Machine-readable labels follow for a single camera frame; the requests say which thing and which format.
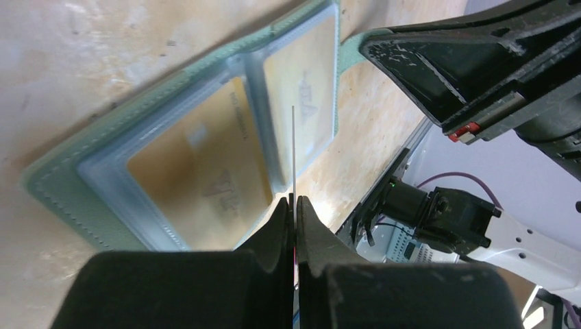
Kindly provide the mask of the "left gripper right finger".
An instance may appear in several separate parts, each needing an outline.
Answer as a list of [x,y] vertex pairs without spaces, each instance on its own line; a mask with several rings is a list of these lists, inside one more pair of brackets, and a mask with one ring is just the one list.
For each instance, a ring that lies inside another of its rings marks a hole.
[[297,199],[302,328],[521,328],[508,285],[473,264],[371,263]]

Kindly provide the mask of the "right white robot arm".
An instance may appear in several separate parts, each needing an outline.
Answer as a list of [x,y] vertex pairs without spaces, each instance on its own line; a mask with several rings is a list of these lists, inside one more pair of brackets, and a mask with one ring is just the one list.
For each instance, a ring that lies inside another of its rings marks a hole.
[[[509,1],[457,19],[374,31],[360,53],[450,140],[514,131],[580,177],[580,2]],[[386,215],[432,249],[511,271],[580,302],[580,252],[468,192],[431,192],[388,171],[354,211]]]

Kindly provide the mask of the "gold VIP credit card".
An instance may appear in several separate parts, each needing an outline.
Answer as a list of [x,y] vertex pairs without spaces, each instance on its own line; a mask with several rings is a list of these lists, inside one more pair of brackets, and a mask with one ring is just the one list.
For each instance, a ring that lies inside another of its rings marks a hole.
[[236,247],[273,199],[241,77],[192,107],[127,169],[193,250]]

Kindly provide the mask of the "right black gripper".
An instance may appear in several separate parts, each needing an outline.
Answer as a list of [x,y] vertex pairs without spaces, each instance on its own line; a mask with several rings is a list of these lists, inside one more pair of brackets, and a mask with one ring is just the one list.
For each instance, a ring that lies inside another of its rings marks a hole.
[[366,37],[361,54],[466,145],[514,131],[580,180],[580,2],[507,1]]

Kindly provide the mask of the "green card holder wallet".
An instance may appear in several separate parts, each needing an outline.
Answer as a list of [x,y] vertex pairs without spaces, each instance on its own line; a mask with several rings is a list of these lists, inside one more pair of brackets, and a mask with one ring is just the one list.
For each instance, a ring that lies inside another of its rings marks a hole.
[[238,247],[338,133],[368,30],[307,1],[225,43],[31,164],[26,191],[100,250]]

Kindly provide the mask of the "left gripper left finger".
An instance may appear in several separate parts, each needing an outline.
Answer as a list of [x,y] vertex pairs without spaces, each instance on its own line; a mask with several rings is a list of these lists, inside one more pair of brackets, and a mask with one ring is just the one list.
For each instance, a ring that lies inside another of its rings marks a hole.
[[291,328],[293,209],[281,198],[240,247],[102,252],[79,271],[53,328]]

